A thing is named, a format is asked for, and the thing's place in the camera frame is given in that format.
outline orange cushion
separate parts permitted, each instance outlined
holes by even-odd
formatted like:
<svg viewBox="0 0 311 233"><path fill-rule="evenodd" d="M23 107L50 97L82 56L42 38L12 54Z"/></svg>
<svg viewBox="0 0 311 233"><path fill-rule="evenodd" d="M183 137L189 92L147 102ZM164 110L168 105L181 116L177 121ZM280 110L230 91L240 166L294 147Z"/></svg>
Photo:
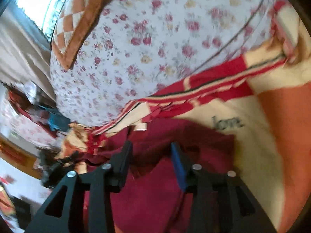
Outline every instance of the orange cushion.
<svg viewBox="0 0 311 233"><path fill-rule="evenodd" d="M106 0L66 0L52 38L52 50L62 67L68 70Z"/></svg>

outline dark red cloth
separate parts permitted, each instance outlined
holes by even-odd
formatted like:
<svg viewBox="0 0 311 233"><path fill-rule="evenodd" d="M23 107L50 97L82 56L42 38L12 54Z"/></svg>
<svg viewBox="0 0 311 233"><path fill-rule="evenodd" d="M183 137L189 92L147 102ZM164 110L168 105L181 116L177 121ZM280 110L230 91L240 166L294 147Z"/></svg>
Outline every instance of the dark red cloth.
<svg viewBox="0 0 311 233"><path fill-rule="evenodd" d="M156 118L146 131L126 128L108 138L97 155L84 154L88 171L96 168L91 164L102 164L119 152L127 139L133 143L134 163L123 190L111 194L114 223L124 233L186 231L192 195L178 187L170 159L171 142L178 142L193 163L210 172L226 173L233 168L233 135L186 120Z"/></svg>

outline cream fabric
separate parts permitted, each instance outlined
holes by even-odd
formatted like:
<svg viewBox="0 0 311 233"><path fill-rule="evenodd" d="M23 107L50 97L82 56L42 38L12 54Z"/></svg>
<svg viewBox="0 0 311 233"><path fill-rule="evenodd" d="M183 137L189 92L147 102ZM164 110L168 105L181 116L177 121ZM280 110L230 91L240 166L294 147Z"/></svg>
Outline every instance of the cream fabric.
<svg viewBox="0 0 311 233"><path fill-rule="evenodd" d="M6 83L33 81L52 100L49 81L51 50L38 27L14 3L0 16L0 80Z"/></svg>

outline bedsheet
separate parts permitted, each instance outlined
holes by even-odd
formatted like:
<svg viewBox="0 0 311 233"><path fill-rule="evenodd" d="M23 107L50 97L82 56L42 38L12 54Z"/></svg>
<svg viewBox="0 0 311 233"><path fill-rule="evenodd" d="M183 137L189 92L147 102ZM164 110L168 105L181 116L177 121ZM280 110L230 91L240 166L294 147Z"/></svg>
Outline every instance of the bedsheet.
<svg viewBox="0 0 311 233"><path fill-rule="evenodd" d="M7 126L35 146L49 148L55 142L55 138L48 134L41 126L23 115L14 114L7 99L3 99L1 103L0 117L2 125Z"/></svg>
<svg viewBox="0 0 311 233"><path fill-rule="evenodd" d="M275 0L113 0L71 70L51 55L60 112L101 126L125 104L238 57L270 37Z"/></svg>

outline metal bolt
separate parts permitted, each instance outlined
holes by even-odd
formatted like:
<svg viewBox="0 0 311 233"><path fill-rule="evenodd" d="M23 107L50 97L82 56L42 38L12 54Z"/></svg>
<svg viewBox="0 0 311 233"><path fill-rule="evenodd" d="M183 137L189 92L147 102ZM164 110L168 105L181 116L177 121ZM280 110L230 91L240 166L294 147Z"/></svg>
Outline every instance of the metal bolt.
<svg viewBox="0 0 311 233"><path fill-rule="evenodd" d="M102 169L104 169L104 170L109 170L110 168L111 168L111 164L109 164L109 163L102 165Z"/></svg>
<svg viewBox="0 0 311 233"><path fill-rule="evenodd" d="M229 177L234 178L234 177L236 177L236 172L235 172L235 171L229 171L229 172L227 172L227 175L228 175Z"/></svg>
<svg viewBox="0 0 311 233"><path fill-rule="evenodd" d="M70 172L67 173L67 176L68 176L69 178L72 178L72 177L74 177L74 176L76 176L76 175L77 175L77 173L76 173L75 171L70 171Z"/></svg>
<svg viewBox="0 0 311 233"><path fill-rule="evenodd" d="M201 170L201 169L202 169L202 166L201 166L200 164L194 164L194 165L192 166L192 169L194 169L194 170Z"/></svg>

